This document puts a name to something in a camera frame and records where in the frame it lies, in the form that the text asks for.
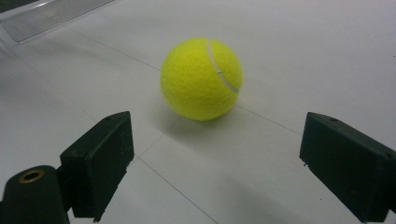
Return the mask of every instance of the white curved seam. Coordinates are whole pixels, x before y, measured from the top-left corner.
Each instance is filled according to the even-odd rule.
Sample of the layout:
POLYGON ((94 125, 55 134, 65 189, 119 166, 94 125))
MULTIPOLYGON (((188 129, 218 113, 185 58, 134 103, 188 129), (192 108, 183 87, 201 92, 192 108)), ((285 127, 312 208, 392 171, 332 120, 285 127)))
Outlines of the white curved seam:
POLYGON ((212 48, 210 47, 210 40, 207 39, 207 52, 209 54, 209 58, 210 58, 210 62, 212 62, 213 67, 215 68, 216 72, 219 75, 219 78, 221 79, 221 81, 224 83, 224 85, 230 90, 233 91, 235 93, 238 93, 239 90, 237 88, 235 88, 230 82, 228 82, 225 77, 224 74, 222 73, 221 69, 219 69, 218 64, 215 61, 215 58, 213 56, 213 52, 212 52, 212 48))

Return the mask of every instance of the white tile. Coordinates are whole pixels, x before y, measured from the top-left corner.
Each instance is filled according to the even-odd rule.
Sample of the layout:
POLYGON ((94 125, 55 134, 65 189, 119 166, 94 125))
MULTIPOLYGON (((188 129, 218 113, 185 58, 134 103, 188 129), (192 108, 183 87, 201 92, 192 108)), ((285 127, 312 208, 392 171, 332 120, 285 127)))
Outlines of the white tile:
POLYGON ((2 194, 6 182, 25 169, 58 168, 60 154, 94 121, 11 52, 0 59, 0 71, 2 194))
POLYGON ((179 121, 141 159, 218 223, 359 223, 299 159, 301 136, 235 108, 179 121))
POLYGON ((394 1, 119 1, 69 25, 160 68, 192 36, 239 56, 238 104, 296 132, 306 112, 335 116, 396 148, 394 1))
MULTIPOLYGON (((75 218, 72 223, 92 223, 92 219, 75 218)), ((215 222, 145 163, 136 160, 122 179, 100 223, 213 224, 215 222)))
POLYGON ((157 69, 73 31, 57 30, 14 51, 95 120, 131 111, 137 155, 179 119, 162 98, 157 69))
POLYGON ((396 220, 396 214, 392 211, 389 211, 387 219, 385 220, 384 224, 394 224, 396 220))

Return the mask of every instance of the transparent acrylic panel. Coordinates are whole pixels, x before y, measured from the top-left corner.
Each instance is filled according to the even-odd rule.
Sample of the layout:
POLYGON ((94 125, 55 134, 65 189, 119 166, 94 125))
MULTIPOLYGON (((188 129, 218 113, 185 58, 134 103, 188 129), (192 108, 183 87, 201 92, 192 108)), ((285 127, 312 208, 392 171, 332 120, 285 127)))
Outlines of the transparent acrylic panel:
POLYGON ((15 42, 39 35, 114 0, 53 0, 0 19, 15 42))

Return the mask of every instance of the yellow tennis ball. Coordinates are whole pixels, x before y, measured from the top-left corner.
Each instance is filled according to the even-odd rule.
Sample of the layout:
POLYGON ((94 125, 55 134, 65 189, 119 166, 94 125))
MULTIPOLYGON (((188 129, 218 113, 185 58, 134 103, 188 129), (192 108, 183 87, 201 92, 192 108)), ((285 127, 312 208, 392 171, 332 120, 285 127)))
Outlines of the yellow tennis ball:
POLYGON ((190 119, 209 120, 226 113, 234 105, 242 83, 238 58, 218 40, 186 40, 163 62, 163 97, 175 112, 190 119))

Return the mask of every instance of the white surface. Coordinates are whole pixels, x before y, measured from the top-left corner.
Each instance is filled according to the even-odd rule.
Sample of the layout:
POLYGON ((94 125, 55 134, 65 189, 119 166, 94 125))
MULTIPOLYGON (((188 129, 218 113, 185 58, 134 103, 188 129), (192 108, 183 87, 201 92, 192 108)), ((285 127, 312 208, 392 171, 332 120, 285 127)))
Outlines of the white surface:
POLYGON ((390 0, 122 0, 0 42, 0 190, 129 110, 138 158, 101 223, 359 223, 303 167, 301 134, 313 111, 396 148, 394 24, 390 0), (167 52, 193 36, 225 42, 245 71, 237 106, 205 123, 159 90, 167 52))

